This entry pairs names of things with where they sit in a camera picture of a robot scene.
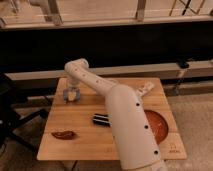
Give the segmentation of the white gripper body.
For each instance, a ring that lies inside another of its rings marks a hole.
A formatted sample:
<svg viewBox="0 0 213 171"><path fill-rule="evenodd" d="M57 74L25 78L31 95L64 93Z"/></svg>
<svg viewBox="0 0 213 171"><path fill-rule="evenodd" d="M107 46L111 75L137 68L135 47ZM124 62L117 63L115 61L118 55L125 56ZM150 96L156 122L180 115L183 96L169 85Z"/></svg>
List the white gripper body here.
<svg viewBox="0 0 213 171"><path fill-rule="evenodd" d="M67 100L67 93L69 91L76 92L77 93L76 100L80 99L80 89L79 89L78 85L79 85L79 81L77 79L70 77L70 76L67 77L66 88L63 91L63 96L64 96L65 100Z"/></svg>

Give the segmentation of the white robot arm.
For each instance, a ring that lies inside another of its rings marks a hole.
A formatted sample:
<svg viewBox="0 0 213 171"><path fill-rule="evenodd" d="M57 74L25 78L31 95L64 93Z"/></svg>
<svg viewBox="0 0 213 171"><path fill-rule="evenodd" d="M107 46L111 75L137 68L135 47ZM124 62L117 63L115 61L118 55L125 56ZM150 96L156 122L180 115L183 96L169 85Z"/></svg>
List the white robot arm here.
<svg viewBox="0 0 213 171"><path fill-rule="evenodd" d="M168 171L137 91L95 75L88 68L86 59L67 62L64 69L68 85L77 88L82 81L105 97L121 168L125 171Z"/></svg>

